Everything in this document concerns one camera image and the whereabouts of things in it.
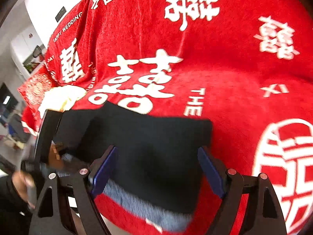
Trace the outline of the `person's left hand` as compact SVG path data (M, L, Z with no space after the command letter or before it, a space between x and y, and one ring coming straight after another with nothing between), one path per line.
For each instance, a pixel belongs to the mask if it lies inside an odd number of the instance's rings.
M21 199L27 202L28 205L34 209L35 205L33 205L28 198L28 187L32 189L35 187L32 176L23 171L15 171L12 175L12 183Z

